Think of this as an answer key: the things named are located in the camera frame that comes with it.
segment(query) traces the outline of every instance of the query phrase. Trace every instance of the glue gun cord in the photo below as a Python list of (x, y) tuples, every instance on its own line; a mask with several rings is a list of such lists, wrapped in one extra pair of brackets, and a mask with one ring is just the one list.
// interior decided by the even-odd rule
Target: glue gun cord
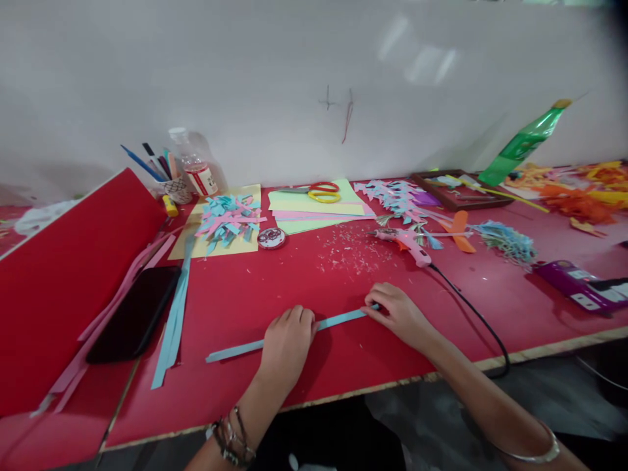
[(508, 351), (506, 350), (506, 347), (504, 346), (504, 343), (502, 342), (502, 340), (497, 336), (497, 334), (495, 333), (495, 331), (493, 330), (493, 328), (491, 327), (491, 325), (487, 322), (486, 319), (484, 319), (484, 316), (482, 314), (480, 314), (478, 312), (478, 310), (473, 307), (473, 304), (471, 304), (460, 292), (460, 290), (458, 288), (456, 288), (456, 286), (449, 281), (449, 279), (443, 274), (442, 271), (440, 271), (438, 269), (438, 267), (434, 264), (430, 264), (430, 268), (432, 270), (434, 270), (436, 273), (438, 273), (439, 275), (441, 275), (443, 277), (443, 279), (445, 281), (447, 281), (448, 285), (451, 286), (451, 289), (453, 289), (458, 296), (460, 296), (460, 298), (465, 302), (465, 304), (471, 308), (471, 310), (480, 318), (480, 320), (482, 321), (482, 323), (486, 326), (486, 328), (489, 330), (489, 332), (493, 335), (493, 337), (495, 338), (495, 340), (497, 341), (499, 348), (502, 350), (502, 354), (504, 355), (504, 369), (494, 375), (487, 375), (490, 379), (498, 379), (501, 377), (504, 377), (508, 374), (508, 372), (510, 371), (510, 357), (508, 356)]

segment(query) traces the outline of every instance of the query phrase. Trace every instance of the bottle label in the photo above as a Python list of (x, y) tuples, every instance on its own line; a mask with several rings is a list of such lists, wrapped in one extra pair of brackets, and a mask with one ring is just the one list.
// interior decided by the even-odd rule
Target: bottle label
[(204, 168), (198, 171), (186, 170), (185, 173), (190, 176), (190, 180), (194, 183), (198, 194), (211, 196), (218, 191), (218, 186), (216, 185), (209, 168)]
[(527, 159), (543, 141), (545, 139), (542, 137), (517, 134), (499, 154), (511, 160), (522, 161)]

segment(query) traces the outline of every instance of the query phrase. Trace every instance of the black phone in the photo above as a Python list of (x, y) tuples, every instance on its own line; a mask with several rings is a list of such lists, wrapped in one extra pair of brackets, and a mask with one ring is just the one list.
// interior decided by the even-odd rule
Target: black phone
[(127, 361), (144, 353), (180, 276), (178, 266), (142, 271), (87, 354), (87, 363)]

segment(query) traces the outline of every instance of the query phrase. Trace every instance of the glue gun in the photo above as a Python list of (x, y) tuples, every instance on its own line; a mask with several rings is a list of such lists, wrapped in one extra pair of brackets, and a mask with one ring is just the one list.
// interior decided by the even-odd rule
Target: glue gun
[(377, 229), (374, 232), (367, 232), (367, 234), (376, 236), (378, 239), (397, 242), (399, 250), (410, 251), (419, 268), (425, 268), (432, 263), (432, 259), (427, 252), (414, 240), (417, 237), (416, 232), (384, 228)]

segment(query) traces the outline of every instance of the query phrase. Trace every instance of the scissors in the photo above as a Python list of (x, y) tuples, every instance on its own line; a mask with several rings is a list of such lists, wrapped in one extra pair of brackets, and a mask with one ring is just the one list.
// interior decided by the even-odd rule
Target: scissors
[[(336, 203), (340, 201), (340, 187), (331, 182), (318, 182), (305, 186), (279, 186), (277, 191), (290, 193), (307, 193), (307, 195), (319, 203)], [(330, 196), (331, 198), (320, 198), (321, 196)]]

